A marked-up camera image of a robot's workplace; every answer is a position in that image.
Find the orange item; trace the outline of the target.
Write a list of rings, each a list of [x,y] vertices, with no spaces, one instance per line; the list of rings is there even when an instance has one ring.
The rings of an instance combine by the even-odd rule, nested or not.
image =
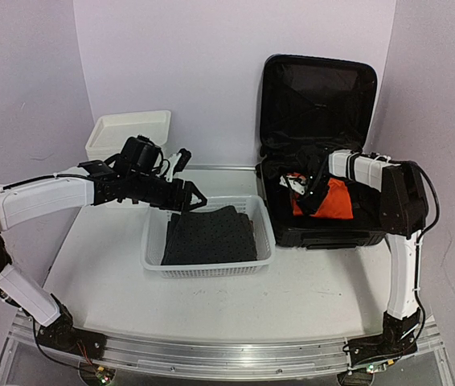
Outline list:
[[[309,217],[329,220],[354,219],[353,206],[346,184],[339,179],[329,178],[329,191],[317,213]],[[305,216],[297,205],[299,195],[289,189],[293,216]]]

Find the dark grey dotted cloth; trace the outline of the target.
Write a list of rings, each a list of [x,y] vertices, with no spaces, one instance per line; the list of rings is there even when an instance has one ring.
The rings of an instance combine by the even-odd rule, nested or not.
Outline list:
[[[232,205],[209,212],[173,214],[167,223],[163,265],[216,265],[256,259],[253,223]]]

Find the white perforated plastic basket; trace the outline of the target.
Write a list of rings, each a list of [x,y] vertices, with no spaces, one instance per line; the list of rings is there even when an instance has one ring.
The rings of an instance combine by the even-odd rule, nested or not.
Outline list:
[[[261,197],[216,196],[191,212],[148,210],[140,262],[162,277],[226,277],[257,273],[275,254]]]

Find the black ribbed hard suitcase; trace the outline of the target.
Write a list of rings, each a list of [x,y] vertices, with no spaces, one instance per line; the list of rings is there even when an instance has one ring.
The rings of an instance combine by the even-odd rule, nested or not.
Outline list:
[[[300,171],[305,146],[362,151],[370,129],[378,77],[354,61],[276,54],[264,63],[260,99],[260,158],[256,174],[276,242],[281,247],[355,248],[378,244],[375,196],[349,187],[355,217],[348,222],[293,216],[281,174]]]

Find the white drawer storage box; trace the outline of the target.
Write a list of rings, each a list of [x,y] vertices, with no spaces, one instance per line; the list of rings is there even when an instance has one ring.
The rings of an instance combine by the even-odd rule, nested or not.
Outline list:
[[[113,164],[127,139],[143,136],[162,149],[169,127],[168,110],[112,114],[97,120],[85,146],[88,160],[80,165],[94,180],[94,205],[116,201],[109,195],[109,188],[119,179]]]

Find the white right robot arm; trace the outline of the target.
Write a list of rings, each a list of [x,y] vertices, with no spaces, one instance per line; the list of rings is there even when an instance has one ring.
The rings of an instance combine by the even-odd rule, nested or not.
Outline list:
[[[280,184],[301,216],[321,216],[348,222],[355,217],[349,187],[375,196],[374,221],[391,254],[391,286],[385,322],[419,322],[419,254],[427,231],[429,204],[424,176],[410,161],[394,161],[382,154],[336,150],[316,158],[306,170],[281,174]]]

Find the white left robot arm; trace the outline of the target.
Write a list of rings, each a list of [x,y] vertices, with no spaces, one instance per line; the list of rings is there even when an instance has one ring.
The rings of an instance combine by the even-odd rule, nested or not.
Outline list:
[[[78,344],[72,316],[42,286],[42,270],[63,240],[70,216],[82,207],[126,200],[167,211],[203,207],[206,197],[178,178],[191,152],[164,155],[143,136],[130,137],[105,160],[89,160],[65,171],[0,184],[0,296],[47,327],[61,351]]]

